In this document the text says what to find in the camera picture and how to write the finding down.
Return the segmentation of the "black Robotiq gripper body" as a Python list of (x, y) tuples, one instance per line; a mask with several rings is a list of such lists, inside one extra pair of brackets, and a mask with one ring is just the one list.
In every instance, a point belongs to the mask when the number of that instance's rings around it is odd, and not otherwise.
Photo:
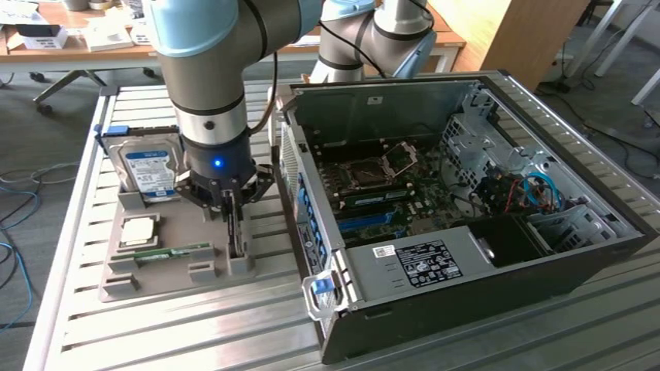
[(257, 174), (247, 132), (219, 145), (206, 145), (187, 137), (183, 144), (190, 169), (205, 178), (221, 183), (231, 183), (233, 179), (246, 183)]

